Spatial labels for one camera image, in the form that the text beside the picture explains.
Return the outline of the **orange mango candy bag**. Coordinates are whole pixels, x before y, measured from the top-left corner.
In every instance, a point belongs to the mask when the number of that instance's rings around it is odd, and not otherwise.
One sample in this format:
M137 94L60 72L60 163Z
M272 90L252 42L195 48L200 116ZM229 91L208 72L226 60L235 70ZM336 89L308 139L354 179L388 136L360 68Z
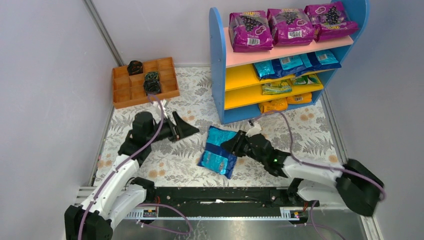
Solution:
M289 104L287 102L287 98L278 98L270 101L264 101L258 104L259 110L262 114L270 113L272 111L285 111Z

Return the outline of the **large blue candy bag front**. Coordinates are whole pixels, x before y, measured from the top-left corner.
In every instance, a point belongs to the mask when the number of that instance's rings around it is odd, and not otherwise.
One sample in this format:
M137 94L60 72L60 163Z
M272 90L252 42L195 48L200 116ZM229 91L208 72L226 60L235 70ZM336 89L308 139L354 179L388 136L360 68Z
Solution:
M309 72L339 69L342 67L329 49L304 53L300 55L300 58L306 69L297 72L295 74L297 77Z

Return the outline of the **yellow green Fox's candy bag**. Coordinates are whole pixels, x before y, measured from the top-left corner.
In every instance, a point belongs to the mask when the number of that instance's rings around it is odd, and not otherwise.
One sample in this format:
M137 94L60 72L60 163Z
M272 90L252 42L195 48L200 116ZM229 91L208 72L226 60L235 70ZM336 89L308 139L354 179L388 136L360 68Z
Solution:
M261 86L262 95L278 95L291 93L292 87L286 80L268 82Z

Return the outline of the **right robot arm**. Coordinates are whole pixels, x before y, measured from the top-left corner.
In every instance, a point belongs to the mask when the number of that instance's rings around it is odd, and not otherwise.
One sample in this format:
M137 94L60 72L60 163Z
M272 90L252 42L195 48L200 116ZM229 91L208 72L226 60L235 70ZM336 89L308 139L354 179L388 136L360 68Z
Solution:
M239 131L220 146L237 157L247 156L275 177L292 179L287 195L292 202L304 200L345 205L356 214L374 215L384 196L384 183L358 160L346 164L323 164L298 160L274 148L261 133L248 136Z

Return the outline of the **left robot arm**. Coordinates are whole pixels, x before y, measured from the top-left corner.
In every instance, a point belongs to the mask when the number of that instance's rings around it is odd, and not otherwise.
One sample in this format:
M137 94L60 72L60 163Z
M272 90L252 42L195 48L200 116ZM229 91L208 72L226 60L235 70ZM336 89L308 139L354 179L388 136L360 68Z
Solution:
M118 156L101 184L79 205L64 213L67 240L110 240L120 222L139 204L153 206L155 184L142 177L133 178L152 151L151 144L164 139L174 143L199 133L177 112L173 120L164 113L156 122L148 111L135 115Z

